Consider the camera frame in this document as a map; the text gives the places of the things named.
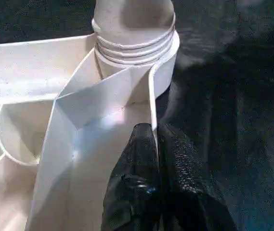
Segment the white plastic container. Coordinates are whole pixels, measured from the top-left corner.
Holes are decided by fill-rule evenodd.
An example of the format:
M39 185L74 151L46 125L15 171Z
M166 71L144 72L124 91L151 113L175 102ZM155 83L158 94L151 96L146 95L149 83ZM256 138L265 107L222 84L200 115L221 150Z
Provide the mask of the white plastic container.
M96 36L0 44L0 104L53 100Z
M175 33L154 66L126 68L54 101L26 230L100 230L110 173L136 124L156 131L155 98L171 82L178 47Z

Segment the black nitrile glove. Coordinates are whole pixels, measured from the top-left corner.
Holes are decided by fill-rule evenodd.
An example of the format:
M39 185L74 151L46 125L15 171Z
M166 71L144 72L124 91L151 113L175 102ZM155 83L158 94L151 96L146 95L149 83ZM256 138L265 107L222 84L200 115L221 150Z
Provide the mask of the black nitrile glove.
M236 230L207 163L182 131L158 126L160 169L165 204L165 230Z
M153 231L159 223L160 177L149 124L134 127L104 198L102 231Z

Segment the white plastic tray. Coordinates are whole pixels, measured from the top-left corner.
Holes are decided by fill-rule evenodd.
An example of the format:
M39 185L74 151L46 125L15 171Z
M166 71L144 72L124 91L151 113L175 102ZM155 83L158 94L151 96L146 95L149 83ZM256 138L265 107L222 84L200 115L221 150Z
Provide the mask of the white plastic tray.
M96 36L0 44L0 104L53 100Z
M107 182L133 127L156 131L155 98L170 85L177 33L173 43L152 67L124 69L54 101L27 230L100 230Z
M83 44L81 47L87 43L85 37L76 40ZM39 42L34 44L43 51ZM58 68L62 67L58 63L48 63L51 70L38 70L40 83L51 81L46 78L48 75L51 79L65 79L58 88L47 88L46 94L41 94L46 85L40 84L36 86L40 92L31 91L33 94L25 93L23 88L14 92L0 88L0 102L6 103L42 101L58 95L53 101L37 176L33 168L14 162L0 149L0 231L23 231L25 227L29 231L100 230L102 202L111 170L136 124L151 123L155 132L155 98L170 84L178 47L175 32L170 51L154 66L128 67L103 80L92 48L82 52L79 63L71 63L67 76L58 75ZM1 50L8 58L10 51L0 45L0 53ZM36 67L34 63L39 61L37 66L42 66L40 59L59 61L55 58L58 55L50 55L48 60L42 56L33 58L33 63L23 60L20 67L11 62L15 72L25 71L16 78L10 75L7 84L18 86L20 78L24 78L31 85L32 78L28 76ZM75 59L64 52L61 55L60 63ZM4 71L5 66L0 65L0 79L8 77Z

